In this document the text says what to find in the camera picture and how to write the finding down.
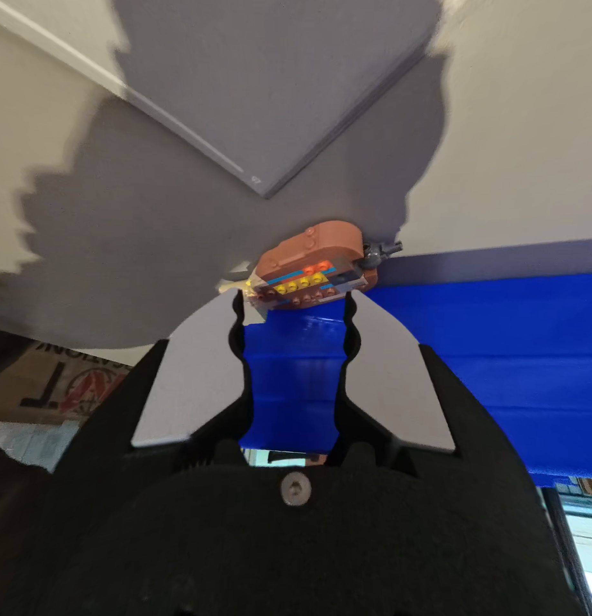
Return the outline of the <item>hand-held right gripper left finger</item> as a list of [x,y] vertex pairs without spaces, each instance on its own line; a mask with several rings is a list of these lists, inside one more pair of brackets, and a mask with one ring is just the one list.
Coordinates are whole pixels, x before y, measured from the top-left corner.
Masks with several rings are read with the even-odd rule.
[[253,395],[244,317],[242,291],[229,289],[172,332],[131,438],[134,448],[246,435]]

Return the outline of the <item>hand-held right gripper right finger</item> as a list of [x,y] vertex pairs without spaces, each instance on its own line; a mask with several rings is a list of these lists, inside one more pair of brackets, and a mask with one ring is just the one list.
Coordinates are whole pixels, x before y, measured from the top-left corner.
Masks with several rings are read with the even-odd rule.
[[345,298],[343,363],[334,421],[342,443],[454,453],[456,446],[420,345],[360,291]]

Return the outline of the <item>blue plastic bin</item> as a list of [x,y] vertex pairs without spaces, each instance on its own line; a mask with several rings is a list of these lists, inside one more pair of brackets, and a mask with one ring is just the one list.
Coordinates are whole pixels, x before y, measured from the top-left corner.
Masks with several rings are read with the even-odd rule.
[[[368,297],[430,346],[499,424],[538,486],[592,478],[592,274],[412,287]],[[245,329],[248,449],[325,453],[345,361],[344,300]]]

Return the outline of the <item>brown toy brick ship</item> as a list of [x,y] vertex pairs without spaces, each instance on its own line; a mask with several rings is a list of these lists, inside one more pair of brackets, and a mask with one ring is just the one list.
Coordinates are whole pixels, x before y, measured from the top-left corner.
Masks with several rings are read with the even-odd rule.
[[269,311],[309,309],[372,289],[379,266],[402,249],[399,240],[365,240],[352,223],[326,221],[266,251],[246,279],[222,281],[218,293],[241,291],[260,316],[253,322],[264,322]]

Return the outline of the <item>printed cardboard box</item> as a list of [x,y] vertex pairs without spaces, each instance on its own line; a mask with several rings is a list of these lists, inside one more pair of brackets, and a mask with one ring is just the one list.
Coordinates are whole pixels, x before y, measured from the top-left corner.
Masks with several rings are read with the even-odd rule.
[[0,421],[84,423],[130,371],[107,358],[37,343],[0,373]]

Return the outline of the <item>grey instruction booklet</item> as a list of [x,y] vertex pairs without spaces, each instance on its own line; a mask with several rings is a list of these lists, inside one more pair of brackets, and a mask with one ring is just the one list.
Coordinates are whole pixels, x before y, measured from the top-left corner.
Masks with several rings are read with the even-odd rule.
[[425,55],[439,1],[0,1],[0,25],[260,196]]

